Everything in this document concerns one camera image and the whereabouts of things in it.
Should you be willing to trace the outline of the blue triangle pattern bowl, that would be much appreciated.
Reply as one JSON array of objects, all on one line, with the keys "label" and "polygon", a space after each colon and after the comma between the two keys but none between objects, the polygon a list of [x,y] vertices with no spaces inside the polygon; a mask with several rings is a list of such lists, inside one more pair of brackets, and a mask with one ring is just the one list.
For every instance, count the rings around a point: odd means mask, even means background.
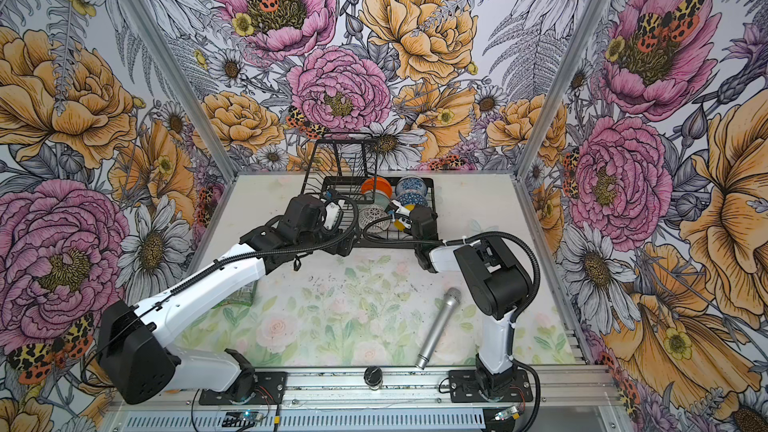
[{"label": "blue triangle pattern bowl", "polygon": [[424,206],[428,207],[429,202],[427,198],[415,191],[406,191],[402,194],[399,194],[396,197],[396,200],[402,205],[402,206]]}]

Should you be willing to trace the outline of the blue floral ceramic bowl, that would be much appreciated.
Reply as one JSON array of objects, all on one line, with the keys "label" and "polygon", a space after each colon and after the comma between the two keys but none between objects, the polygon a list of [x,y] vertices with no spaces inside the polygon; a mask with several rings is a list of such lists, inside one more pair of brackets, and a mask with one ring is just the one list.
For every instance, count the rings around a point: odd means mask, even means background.
[{"label": "blue floral ceramic bowl", "polygon": [[401,177],[396,186],[395,192],[397,195],[405,193],[418,193],[419,195],[426,196],[428,192],[428,186],[426,182],[416,175],[409,175]]}]

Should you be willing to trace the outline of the white patterned yellow bowl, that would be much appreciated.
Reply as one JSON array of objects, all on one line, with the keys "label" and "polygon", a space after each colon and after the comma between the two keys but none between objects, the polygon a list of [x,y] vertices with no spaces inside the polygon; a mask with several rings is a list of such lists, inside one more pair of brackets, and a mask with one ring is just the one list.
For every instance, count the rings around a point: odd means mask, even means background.
[{"label": "white patterned yellow bowl", "polygon": [[360,210],[358,224],[361,231],[367,230],[370,234],[379,234],[389,228],[391,217],[384,208],[370,204]]}]

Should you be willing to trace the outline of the mint green ceramic bowl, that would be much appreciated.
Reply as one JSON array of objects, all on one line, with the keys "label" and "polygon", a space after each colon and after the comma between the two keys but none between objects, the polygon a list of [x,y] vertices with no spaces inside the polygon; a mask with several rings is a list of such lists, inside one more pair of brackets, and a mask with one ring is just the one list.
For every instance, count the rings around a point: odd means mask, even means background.
[{"label": "mint green ceramic bowl", "polygon": [[363,193],[365,202],[371,202],[379,207],[386,208],[391,202],[391,197],[381,190],[369,190]]}]

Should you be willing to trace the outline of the orange plastic bowl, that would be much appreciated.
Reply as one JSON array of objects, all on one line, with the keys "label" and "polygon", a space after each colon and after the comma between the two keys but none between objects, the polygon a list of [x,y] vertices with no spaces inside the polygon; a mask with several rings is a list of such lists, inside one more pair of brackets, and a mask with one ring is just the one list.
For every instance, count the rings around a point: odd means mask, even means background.
[{"label": "orange plastic bowl", "polygon": [[370,177],[364,180],[361,185],[361,192],[367,193],[372,191],[383,192],[387,196],[391,196],[393,188],[390,182],[381,176]]}]

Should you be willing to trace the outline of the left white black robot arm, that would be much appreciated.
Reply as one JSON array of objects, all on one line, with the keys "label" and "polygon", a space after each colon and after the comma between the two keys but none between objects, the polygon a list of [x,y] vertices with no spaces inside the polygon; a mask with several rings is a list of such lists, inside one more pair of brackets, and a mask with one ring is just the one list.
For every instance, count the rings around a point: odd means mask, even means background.
[{"label": "left white black robot arm", "polygon": [[299,269],[316,251],[348,255],[359,236],[357,203],[335,190],[293,197],[285,212],[240,237],[221,257],[180,283],[102,316],[95,359],[129,405],[171,390],[208,390],[233,403],[257,389],[254,366],[233,348],[179,348],[178,336],[239,289],[284,264]]}]

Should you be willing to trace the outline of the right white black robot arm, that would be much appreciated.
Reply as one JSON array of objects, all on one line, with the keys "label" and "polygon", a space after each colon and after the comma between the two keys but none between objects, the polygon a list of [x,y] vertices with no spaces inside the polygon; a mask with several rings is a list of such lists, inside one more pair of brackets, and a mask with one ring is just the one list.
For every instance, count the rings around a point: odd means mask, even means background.
[{"label": "right white black robot arm", "polygon": [[440,240],[437,214],[426,206],[409,210],[394,201],[386,213],[405,226],[411,238],[403,244],[414,251],[423,269],[461,273],[475,306],[486,317],[475,380],[486,398],[501,398],[517,378],[525,377],[523,364],[513,356],[514,333],[519,316],[540,288],[535,253],[521,238],[502,231]]}]

